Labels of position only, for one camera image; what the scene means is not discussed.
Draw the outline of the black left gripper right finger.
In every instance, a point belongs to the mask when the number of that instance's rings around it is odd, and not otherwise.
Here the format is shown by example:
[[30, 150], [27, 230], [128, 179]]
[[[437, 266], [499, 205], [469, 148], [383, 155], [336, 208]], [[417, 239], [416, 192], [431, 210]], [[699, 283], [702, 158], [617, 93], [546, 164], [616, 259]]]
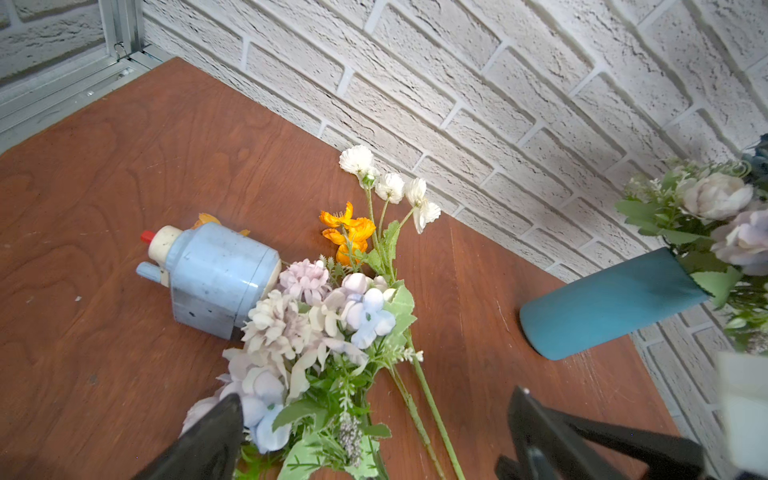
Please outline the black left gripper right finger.
[[624, 479], [594, 444], [646, 464], [646, 479], [705, 477], [704, 449], [689, 439], [553, 410], [525, 388], [514, 390], [507, 419], [517, 458], [498, 457], [499, 479]]

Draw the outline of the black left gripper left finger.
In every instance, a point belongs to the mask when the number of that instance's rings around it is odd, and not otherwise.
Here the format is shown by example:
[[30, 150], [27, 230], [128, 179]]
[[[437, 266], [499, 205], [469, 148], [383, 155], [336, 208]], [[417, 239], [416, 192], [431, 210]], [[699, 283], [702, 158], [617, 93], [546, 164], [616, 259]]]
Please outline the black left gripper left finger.
[[221, 400], [134, 479], [232, 479], [243, 441], [240, 397]]

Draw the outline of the teal ceramic vase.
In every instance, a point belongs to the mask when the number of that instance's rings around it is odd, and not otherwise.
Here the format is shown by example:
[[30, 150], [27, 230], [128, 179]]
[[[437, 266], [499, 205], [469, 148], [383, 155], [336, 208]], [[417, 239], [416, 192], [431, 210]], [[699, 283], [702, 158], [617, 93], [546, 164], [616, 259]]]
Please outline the teal ceramic vase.
[[708, 299], [667, 248], [599, 271], [520, 310], [531, 346], [561, 360], [677, 315]]

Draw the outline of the small pink white bouquet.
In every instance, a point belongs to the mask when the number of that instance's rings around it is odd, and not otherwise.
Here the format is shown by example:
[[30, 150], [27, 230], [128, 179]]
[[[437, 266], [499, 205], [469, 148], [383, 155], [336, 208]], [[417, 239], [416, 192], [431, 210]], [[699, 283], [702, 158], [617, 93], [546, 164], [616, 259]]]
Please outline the small pink white bouquet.
[[248, 312], [243, 344], [224, 351], [220, 387], [187, 412], [189, 429], [228, 395], [243, 423], [235, 430], [238, 479], [307, 479], [332, 469], [384, 479], [380, 453], [390, 428], [371, 417], [367, 395], [381, 370], [423, 355], [406, 340], [414, 300], [400, 281], [324, 260], [288, 265]]

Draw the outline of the clear glass vase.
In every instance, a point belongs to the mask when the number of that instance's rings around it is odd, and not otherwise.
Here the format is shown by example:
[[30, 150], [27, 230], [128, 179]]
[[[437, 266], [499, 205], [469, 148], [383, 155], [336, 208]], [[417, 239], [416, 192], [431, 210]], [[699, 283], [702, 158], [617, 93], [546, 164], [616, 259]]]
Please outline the clear glass vase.
[[767, 358], [719, 352], [718, 397], [731, 463], [767, 478]]

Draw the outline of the small yellow orange flower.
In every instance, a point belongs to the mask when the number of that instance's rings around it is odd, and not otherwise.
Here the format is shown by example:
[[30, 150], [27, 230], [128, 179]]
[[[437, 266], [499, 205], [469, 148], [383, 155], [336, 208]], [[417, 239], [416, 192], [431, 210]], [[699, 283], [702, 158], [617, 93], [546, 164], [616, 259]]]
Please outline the small yellow orange flower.
[[377, 357], [399, 389], [422, 443], [435, 464], [438, 476], [444, 478], [445, 472], [431, 446], [415, 400], [396, 369], [400, 362], [407, 361], [412, 364], [454, 473], [458, 479], [463, 479], [464, 472], [421, 367], [423, 353], [416, 349], [410, 331], [411, 325], [416, 321], [413, 314], [413, 296], [398, 278], [394, 266], [397, 242], [406, 222], [412, 219], [416, 231], [421, 234], [427, 224], [439, 218], [441, 209], [428, 198], [418, 197], [409, 201], [411, 209], [402, 220], [394, 220], [389, 224], [382, 221], [376, 223], [372, 198], [367, 199], [367, 217], [355, 218], [351, 204], [348, 204], [342, 213], [323, 212], [320, 215], [321, 222], [327, 226], [322, 235], [338, 246], [335, 259], [328, 262], [327, 267], [333, 272], [344, 270], [344, 280], [352, 285], [364, 280], [365, 292], [380, 292], [380, 302], [375, 302], [369, 297], [362, 300], [350, 299], [351, 311], [344, 315], [345, 321], [355, 330], [353, 340], [362, 348], [372, 345], [377, 348]]

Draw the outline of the pink white mixed bouquet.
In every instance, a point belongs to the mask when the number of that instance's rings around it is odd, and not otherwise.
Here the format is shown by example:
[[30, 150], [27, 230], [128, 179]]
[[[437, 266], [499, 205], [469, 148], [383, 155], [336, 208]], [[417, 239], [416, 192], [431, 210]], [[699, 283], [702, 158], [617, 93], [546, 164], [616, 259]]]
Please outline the pink white mixed bouquet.
[[663, 240], [713, 306], [726, 309], [738, 350], [764, 356], [767, 159], [670, 164], [661, 178], [631, 179], [616, 209], [640, 234]]

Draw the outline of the cream white flower stem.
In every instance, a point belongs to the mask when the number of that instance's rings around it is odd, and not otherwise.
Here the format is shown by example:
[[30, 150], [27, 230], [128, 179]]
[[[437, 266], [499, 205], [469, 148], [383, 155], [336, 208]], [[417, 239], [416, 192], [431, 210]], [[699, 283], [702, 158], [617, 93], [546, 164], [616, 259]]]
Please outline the cream white flower stem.
[[324, 235], [337, 245], [336, 261], [350, 268], [366, 265], [394, 282], [397, 243], [405, 224], [411, 220], [421, 234], [442, 210], [429, 199], [424, 179], [406, 180], [397, 172], [380, 172], [372, 151], [364, 145], [343, 150], [339, 166], [357, 178], [368, 214], [358, 216], [347, 204], [341, 214], [325, 215]]

